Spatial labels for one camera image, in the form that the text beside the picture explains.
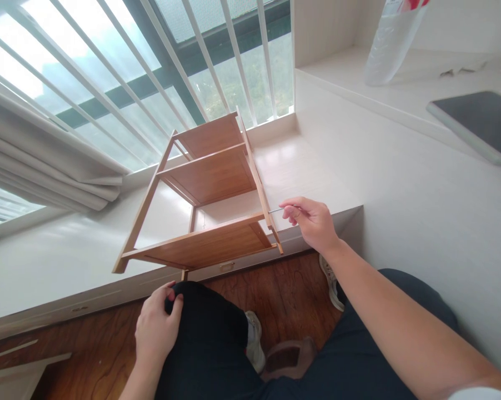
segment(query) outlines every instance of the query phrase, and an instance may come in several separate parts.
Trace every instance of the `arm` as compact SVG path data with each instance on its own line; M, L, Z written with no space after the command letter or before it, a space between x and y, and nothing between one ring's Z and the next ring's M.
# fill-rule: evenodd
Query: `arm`
M184 305L182 294L175 298L174 283L156 289L143 303L136 325L136 364L119 400L154 399L164 362L177 340ZM171 315L165 310L166 298L174 301Z
M467 387L501 391L501 372L483 355L338 238L325 204L299 197L280 207L328 261L378 348L419 399L447 399Z

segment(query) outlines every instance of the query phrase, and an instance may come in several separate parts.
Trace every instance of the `right hand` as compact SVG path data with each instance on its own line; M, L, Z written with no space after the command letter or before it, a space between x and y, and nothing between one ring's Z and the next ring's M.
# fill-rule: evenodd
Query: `right hand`
M340 244L326 204L305 197L294 197L284 200L279 206L284 208L282 218L289 218L293 226L298 223L306 243L322 255L325 256Z

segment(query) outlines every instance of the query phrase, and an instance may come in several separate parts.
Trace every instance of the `bamboo shelf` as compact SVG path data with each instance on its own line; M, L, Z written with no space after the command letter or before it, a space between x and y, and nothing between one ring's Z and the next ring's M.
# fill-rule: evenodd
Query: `bamboo shelf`
M173 132L169 145L151 180L130 235L113 273L123 273L128 261L139 259L183 271L209 267L272 248L283 254L269 204L252 155L247 131L239 130L239 110L186 132ZM187 163L165 169L173 145L185 149ZM159 181L189 202L192 208L189 233L152 246L136 249L136 240ZM259 213L233 219L202 231L193 231L196 209L207 204L256 190L262 206ZM265 220L276 243L271 244L258 221Z

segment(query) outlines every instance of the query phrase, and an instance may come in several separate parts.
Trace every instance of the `fingers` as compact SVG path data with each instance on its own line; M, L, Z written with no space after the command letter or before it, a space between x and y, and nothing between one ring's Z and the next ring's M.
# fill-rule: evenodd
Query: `fingers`
M297 225L297 223L303 226L308 220L308 215L306 214L306 211L301 210L298 207L285 206L283 218L289 218L289 222L293 226Z
M310 200L308 198L299 196L299 197L293 197L291 199L284 200L282 203L280 203L278 206L285 208L286 206L297 206L299 208L302 208L306 211L311 211L315 207L319 205L318 202L314 200Z
M152 292L151 297L156 304L163 304L166 298L170 301L174 300L174 290L171 288L175 285L176 281L167 282L165 285L160 286L154 292Z
M179 294L175 299L173 303L173 312L171 313L171 316L169 317L172 322L176 325L180 324L180 318L182 316L182 308L184 307L184 295Z

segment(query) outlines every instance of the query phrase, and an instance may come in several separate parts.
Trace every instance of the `hand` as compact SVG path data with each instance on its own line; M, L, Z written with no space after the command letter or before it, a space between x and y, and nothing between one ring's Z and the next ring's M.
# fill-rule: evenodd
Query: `hand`
M136 324L136 363L146 368L163 367L174 346L184 306L182 294L174 295L175 281L156 289L145 300ZM173 312L167 315L165 300L174 301Z
M294 197L284 200L279 206L284 208L282 218L289 218L293 226L298 223L306 243L325 258L328 252L340 244L326 204L305 197Z

